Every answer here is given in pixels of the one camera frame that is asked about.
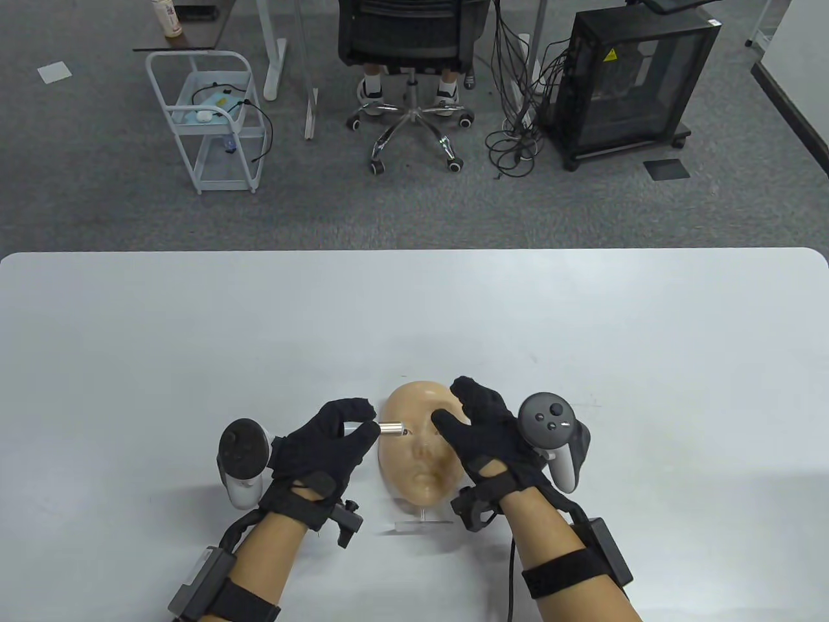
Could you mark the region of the person's left hand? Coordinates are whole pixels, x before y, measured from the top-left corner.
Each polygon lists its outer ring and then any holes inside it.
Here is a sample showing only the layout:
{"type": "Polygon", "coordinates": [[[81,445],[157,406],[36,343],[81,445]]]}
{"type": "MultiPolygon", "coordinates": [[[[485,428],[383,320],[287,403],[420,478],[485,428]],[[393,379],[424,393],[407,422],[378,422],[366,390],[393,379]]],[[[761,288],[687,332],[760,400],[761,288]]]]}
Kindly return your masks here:
{"type": "Polygon", "coordinates": [[[319,531],[343,500],[350,475],[380,435],[369,400],[327,402],[307,424],[273,440],[267,463],[272,483],[258,509],[319,531]]]}

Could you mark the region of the person's right hand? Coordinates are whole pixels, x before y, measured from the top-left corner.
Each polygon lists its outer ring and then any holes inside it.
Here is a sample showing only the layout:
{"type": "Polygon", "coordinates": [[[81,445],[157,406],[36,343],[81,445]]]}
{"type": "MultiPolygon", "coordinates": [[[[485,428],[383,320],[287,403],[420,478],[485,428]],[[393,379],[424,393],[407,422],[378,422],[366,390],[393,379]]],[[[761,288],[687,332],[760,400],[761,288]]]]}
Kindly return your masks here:
{"type": "Polygon", "coordinates": [[[575,522],[587,521],[582,507],[567,494],[578,485],[591,435],[565,399],[537,392],[513,415],[498,392],[471,377],[456,378],[450,391],[468,422],[446,409],[432,412],[431,421],[473,480],[451,503],[467,530],[488,525],[483,513],[506,515],[508,500],[530,489],[575,522]]]}

